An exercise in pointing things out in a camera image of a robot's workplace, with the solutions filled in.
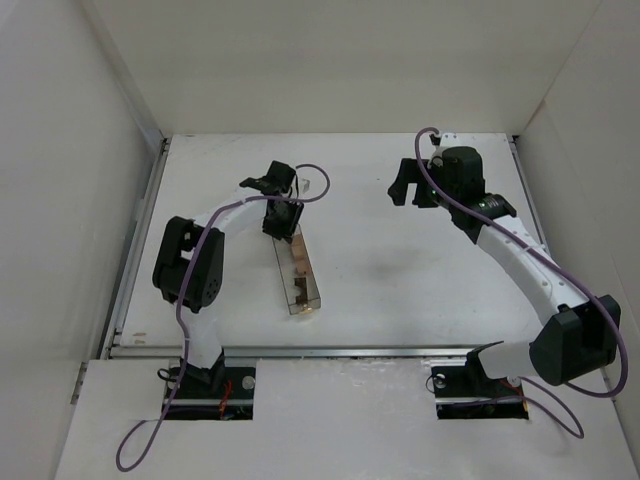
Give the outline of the clear plastic box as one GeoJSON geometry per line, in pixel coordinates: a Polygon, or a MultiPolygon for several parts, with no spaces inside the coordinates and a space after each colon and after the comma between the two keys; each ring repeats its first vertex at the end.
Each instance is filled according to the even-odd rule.
{"type": "Polygon", "coordinates": [[[305,315],[321,308],[321,296],[300,225],[290,242],[274,240],[284,296],[291,316],[305,315]]]}

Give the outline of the light wood cube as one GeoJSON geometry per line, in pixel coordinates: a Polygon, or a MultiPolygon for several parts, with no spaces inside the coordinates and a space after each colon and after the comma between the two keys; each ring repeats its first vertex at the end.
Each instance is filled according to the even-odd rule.
{"type": "Polygon", "coordinates": [[[308,258],[305,256],[295,257],[295,268],[299,275],[307,275],[310,271],[308,258]]]}
{"type": "Polygon", "coordinates": [[[290,247],[294,258],[299,259],[306,256],[306,247],[302,235],[294,236],[290,247]]]}

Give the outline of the dark wood arch block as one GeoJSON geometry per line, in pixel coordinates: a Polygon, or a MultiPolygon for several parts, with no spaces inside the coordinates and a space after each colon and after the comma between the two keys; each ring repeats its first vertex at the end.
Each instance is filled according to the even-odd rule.
{"type": "Polygon", "coordinates": [[[311,285],[307,276],[297,276],[294,278],[294,287],[296,289],[295,303],[307,304],[311,299],[311,285]]]}

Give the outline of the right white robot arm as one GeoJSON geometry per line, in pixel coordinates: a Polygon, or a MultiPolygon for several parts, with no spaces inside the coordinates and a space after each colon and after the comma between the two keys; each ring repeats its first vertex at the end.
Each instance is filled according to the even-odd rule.
{"type": "Polygon", "coordinates": [[[489,255],[533,307],[541,328],[531,340],[497,341],[468,354],[477,382],[537,376],[558,386],[614,362],[619,304],[585,294],[527,231],[516,209],[487,191],[482,157],[467,146],[439,147],[428,160],[404,158],[388,195],[396,206],[416,187],[413,205],[442,207],[452,223],[489,255]]]}

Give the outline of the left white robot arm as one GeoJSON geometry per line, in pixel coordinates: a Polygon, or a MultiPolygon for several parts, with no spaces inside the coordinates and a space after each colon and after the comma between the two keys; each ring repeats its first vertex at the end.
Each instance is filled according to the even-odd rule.
{"type": "Polygon", "coordinates": [[[175,307],[183,338],[177,382],[188,380],[210,390],[224,378],[224,349],[213,320],[197,315],[211,307],[221,292],[226,246],[258,222],[263,234],[292,244],[307,199],[300,199],[295,169],[275,162],[266,175],[249,177],[204,224],[172,217],[166,224],[156,257],[152,284],[175,307]]]}

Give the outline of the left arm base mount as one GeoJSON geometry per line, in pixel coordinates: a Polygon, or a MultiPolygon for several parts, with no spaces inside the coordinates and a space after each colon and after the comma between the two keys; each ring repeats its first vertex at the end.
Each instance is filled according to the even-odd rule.
{"type": "MultiPolygon", "coordinates": [[[[180,368],[161,368],[157,376],[165,382],[160,412],[169,403],[180,368]]],[[[186,374],[174,400],[170,402],[165,419],[169,421],[245,421],[254,416],[256,387],[255,366],[226,366],[222,379],[213,384],[203,383],[186,374]]]]}

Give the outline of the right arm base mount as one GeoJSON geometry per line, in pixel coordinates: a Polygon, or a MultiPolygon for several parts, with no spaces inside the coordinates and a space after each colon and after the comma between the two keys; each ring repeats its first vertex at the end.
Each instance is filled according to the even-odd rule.
{"type": "Polygon", "coordinates": [[[520,387],[505,379],[477,380],[466,366],[432,367],[425,386],[434,394],[439,420],[529,419],[520,387]]]}

